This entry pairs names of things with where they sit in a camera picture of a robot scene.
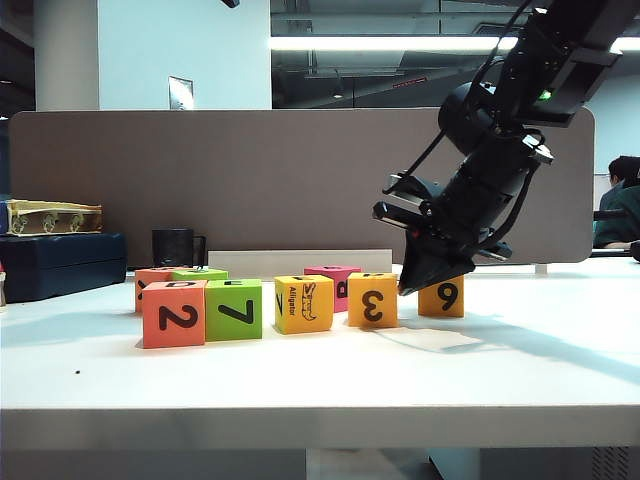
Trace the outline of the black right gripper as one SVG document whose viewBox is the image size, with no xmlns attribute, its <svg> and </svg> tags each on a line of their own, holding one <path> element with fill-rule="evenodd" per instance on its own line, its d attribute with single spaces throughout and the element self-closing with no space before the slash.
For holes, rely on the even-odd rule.
<svg viewBox="0 0 640 480">
<path fill-rule="evenodd" d="M 398 293 L 425 287 L 475 270 L 473 257 L 507 260 L 513 251 L 503 237 L 515 223 L 514 212 L 496 227 L 496 219 L 515 206 L 513 172 L 457 172 L 446 186 L 413 175 L 392 175 L 388 194 L 414 211 L 379 201 L 372 216 L 405 231 Z"/>
</svg>

